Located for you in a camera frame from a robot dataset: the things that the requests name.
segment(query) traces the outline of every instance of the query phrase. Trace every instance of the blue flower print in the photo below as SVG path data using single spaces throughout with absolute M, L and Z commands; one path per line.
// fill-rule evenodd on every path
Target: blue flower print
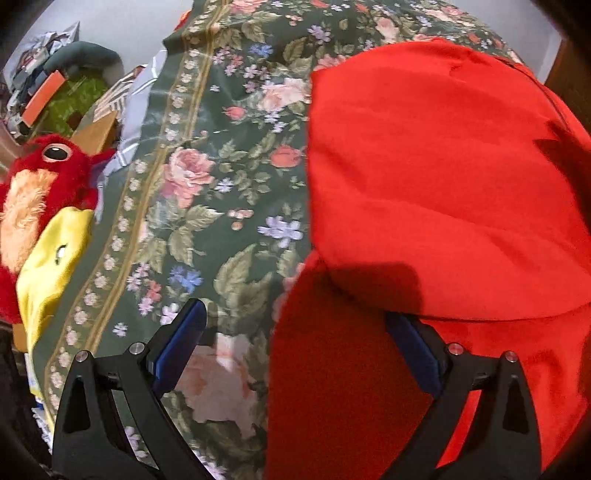
M 201 272 L 199 270 L 188 271 L 187 275 L 180 281 L 180 284 L 185 290 L 187 290 L 188 294 L 193 293 L 195 287 L 198 287 L 202 283 L 203 279 L 201 278 Z

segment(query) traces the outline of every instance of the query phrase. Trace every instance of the blue gripper pad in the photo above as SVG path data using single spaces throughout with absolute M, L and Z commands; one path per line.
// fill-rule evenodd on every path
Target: blue gripper pad
M 180 322 L 180 325 L 154 363 L 152 390 L 158 398 L 174 389 L 193 350 L 195 350 L 207 326 L 205 305 L 198 300 L 188 310 L 184 307 L 173 323 L 177 321 Z
M 386 313 L 386 330 L 396 343 L 419 388 L 437 398 L 442 389 L 439 363 L 410 319 L 401 313 Z

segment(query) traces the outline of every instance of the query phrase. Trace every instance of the floral bedspread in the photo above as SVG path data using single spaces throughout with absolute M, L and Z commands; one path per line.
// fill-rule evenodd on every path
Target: floral bedspread
M 33 352 L 50 414 L 78 350 L 121 353 L 199 297 L 207 331 L 163 402 L 216 479 L 261 479 L 269 342 L 310 251 L 310 73 L 432 37 L 518 60 L 439 0 L 196 1 L 164 41 L 135 160 L 109 178 L 102 222 Z M 120 406 L 137 456 L 151 461 Z

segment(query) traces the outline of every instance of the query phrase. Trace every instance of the metal screw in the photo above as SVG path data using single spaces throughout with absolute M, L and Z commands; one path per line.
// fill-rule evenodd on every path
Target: metal screw
M 461 355 L 462 353 L 464 353 L 464 347 L 459 343 L 454 342 L 450 343 L 447 346 L 447 351 L 450 352 L 452 355 Z
M 145 348 L 146 346 L 142 342 L 135 342 L 129 347 L 129 353 L 131 353 L 131 355 L 139 355 L 145 350 Z
M 74 358 L 76 358 L 77 362 L 82 363 L 88 358 L 88 350 L 80 350 Z
M 517 360 L 519 360 L 519 357 L 517 357 L 517 354 L 512 351 L 509 350 L 508 352 L 505 352 L 505 358 L 511 362 L 512 364 L 514 364 Z

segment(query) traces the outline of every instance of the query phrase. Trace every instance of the wooden furniture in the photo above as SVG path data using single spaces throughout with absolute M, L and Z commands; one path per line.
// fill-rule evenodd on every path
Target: wooden furniture
M 572 41 L 562 42 L 546 86 L 564 100 L 591 132 L 591 64 Z

